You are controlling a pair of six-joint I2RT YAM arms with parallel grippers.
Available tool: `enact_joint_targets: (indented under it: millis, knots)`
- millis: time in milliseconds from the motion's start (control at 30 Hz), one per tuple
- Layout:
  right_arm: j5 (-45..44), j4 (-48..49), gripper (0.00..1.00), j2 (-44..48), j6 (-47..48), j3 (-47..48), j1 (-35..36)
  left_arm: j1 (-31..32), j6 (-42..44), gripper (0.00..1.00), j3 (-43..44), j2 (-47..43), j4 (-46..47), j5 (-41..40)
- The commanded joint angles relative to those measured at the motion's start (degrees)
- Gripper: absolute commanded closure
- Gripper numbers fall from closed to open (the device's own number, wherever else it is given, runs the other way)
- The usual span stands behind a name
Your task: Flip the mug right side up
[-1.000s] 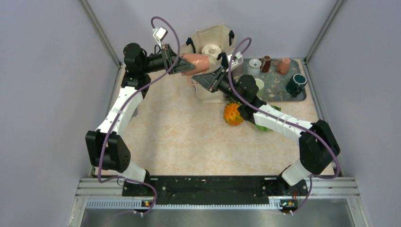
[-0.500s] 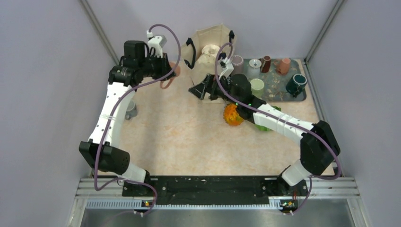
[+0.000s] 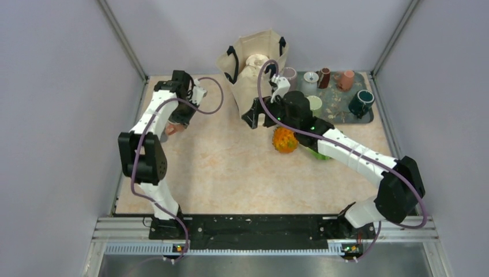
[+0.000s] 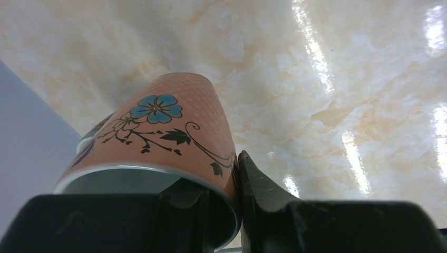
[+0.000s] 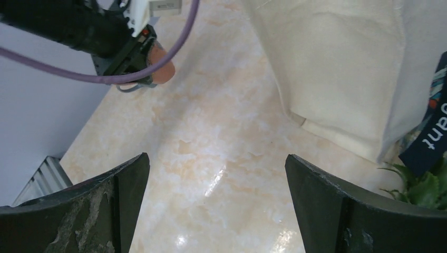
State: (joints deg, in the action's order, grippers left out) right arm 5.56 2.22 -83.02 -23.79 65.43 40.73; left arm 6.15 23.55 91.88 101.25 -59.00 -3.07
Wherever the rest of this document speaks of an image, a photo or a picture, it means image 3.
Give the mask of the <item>dark teal mug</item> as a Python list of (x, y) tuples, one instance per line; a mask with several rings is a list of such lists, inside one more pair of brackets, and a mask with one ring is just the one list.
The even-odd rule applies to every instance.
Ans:
[(361, 119), (368, 113), (374, 102), (374, 94), (369, 90), (362, 89), (357, 91), (351, 99), (348, 104), (348, 109), (356, 118)]

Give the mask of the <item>white footed mug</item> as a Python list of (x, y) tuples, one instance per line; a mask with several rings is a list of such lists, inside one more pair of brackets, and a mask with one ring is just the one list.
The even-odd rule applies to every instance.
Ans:
[(306, 72), (303, 75), (300, 91), (306, 96), (315, 95), (317, 92), (319, 75), (316, 72)]

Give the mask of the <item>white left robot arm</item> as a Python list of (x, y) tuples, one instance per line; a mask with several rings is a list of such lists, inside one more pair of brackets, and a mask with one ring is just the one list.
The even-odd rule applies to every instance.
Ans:
[(174, 239), (183, 235), (185, 223), (177, 218), (180, 207), (165, 179), (168, 162), (160, 140), (167, 125), (189, 124), (195, 113), (194, 86), (191, 75), (174, 70), (170, 80), (154, 86), (150, 104), (137, 124), (118, 136), (122, 171), (130, 178), (131, 192), (150, 202), (155, 227), (163, 227)]

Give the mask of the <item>salmon pink mug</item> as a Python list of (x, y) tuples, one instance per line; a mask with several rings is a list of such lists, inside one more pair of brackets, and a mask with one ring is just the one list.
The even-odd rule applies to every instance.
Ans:
[(165, 134), (167, 136), (171, 136), (175, 133), (182, 132), (186, 130), (187, 126), (180, 124), (180, 123), (168, 123), (167, 126), (165, 127)]

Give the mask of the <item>pale green mug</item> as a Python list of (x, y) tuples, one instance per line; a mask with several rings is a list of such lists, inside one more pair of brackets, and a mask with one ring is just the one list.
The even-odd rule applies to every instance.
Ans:
[(314, 95), (310, 95), (307, 97), (307, 100), (310, 104), (310, 110), (315, 117), (321, 116), (321, 108), (322, 108), (322, 100)]

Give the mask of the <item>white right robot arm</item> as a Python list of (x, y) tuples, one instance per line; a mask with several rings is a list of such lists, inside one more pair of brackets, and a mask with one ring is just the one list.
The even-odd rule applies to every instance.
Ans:
[(338, 230), (342, 236), (353, 238), (364, 225), (380, 220), (402, 226), (417, 205), (423, 212), (417, 228), (427, 223), (423, 201), (426, 191), (417, 163), (409, 156), (396, 159), (354, 141), (314, 116), (309, 100), (299, 91), (275, 98), (255, 96), (237, 105), (242, 119), (252, 129), (257, 128), (259, 116), (264, 114), (264, 127), (278, 125), (292, 131), (301, 145), (343, 163), (375, 185), (375, 197), (352, 203), (340, 213), (343, 218)]

